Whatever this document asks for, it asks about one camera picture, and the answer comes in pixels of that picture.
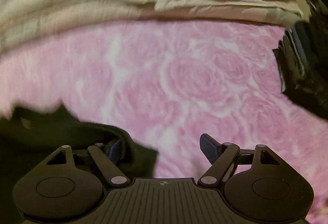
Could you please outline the black long sleeve shirt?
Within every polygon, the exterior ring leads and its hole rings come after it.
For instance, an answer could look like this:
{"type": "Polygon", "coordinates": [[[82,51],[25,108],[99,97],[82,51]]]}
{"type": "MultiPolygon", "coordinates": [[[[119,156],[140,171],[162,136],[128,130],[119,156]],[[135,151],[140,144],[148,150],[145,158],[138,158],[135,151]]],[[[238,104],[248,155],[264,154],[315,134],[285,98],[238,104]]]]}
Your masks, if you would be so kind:
{"type": "Polygon", "coordinates": [[[12,199],[14,185],[49,154],[70,145],[74,162],[84,170],[86,149],[103,143],[107,157],[129,178],[151,178],[158,152],[134,142],[116,126],[80,121],[60,105],[52,113],[15,107],[12,117],[1,118],[1,223],[21,223],[12,199]]]}

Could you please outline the stack of folded dark clothes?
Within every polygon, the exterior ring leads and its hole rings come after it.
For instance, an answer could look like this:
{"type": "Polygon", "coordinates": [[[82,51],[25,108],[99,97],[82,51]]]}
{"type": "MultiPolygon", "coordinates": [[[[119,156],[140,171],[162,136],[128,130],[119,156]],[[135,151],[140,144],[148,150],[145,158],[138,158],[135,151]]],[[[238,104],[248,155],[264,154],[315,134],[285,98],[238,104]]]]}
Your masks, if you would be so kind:
{"type": "Polygon", "coordinates": [[[285,30],[273,50],[281,92],[293,103],[327,118],[327,0],[306,0],[307,21],[285,30]]]}

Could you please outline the pink floral bed sheet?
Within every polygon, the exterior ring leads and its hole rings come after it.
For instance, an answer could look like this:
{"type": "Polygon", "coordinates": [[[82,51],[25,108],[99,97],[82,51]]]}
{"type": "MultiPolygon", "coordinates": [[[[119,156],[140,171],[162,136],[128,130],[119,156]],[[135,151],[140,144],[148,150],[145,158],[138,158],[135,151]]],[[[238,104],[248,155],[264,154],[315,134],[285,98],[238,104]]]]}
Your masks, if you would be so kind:
{"type": "Polygon", "coordinates": [[[281,93],[277,26],[116,21],[23,44],[1,55],[1,114],[59,103],[80,120],[118,126],[158,150],[155,175],[199,177],[203,133],[263,143],[315,191],[311,223],[327,223],[327,122],[281,93]]]}

